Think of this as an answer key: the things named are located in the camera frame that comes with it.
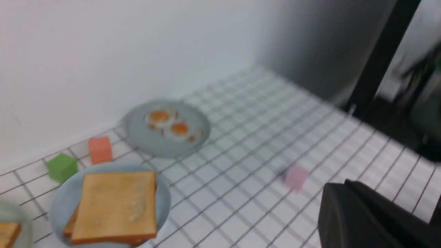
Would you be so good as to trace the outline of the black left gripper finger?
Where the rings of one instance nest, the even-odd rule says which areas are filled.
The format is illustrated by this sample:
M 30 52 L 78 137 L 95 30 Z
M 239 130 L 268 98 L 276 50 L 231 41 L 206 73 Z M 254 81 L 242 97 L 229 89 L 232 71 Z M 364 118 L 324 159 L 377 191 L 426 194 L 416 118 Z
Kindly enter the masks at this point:
M 439 248 L 440 228 L 362 182 L 323 187 L 318 218 L 323 248 Z

